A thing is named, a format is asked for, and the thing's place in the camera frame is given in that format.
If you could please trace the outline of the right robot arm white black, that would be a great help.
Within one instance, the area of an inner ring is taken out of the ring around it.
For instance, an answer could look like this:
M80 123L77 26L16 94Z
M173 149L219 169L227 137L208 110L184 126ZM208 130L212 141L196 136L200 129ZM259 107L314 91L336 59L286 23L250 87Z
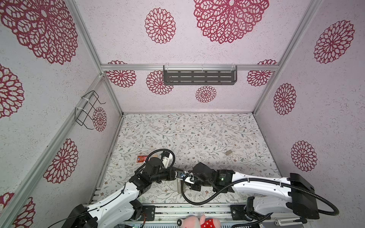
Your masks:
M214 192L262 195L247 200L246 212L250 215L292 212L302 218L319 219L316 198L310 195L315 189L297 173L288 178L263 178L232 170L213 170L200 162L189 174L186 183L195 191L205 186L212 187Z

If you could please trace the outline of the beige remote control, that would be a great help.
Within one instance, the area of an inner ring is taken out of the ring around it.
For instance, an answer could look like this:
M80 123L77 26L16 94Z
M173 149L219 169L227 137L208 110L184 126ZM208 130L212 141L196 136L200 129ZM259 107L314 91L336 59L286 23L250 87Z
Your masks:
M176 179L176 182L177 182L177 192L178 192L178 194L181 194L181 193L185 192L185 187L182 187L183 181L181 179Z

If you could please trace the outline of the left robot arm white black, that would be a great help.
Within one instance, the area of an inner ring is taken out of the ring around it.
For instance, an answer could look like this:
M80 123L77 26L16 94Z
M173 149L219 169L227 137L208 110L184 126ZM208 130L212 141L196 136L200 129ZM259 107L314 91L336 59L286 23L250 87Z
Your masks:
M76 206L62 227L113 228L123 221L139 219L143 206L138 197L147 192L154 182L175 180L174 161L172 155L146 160L143 171L131 177L117 192L86 207L82 204Z

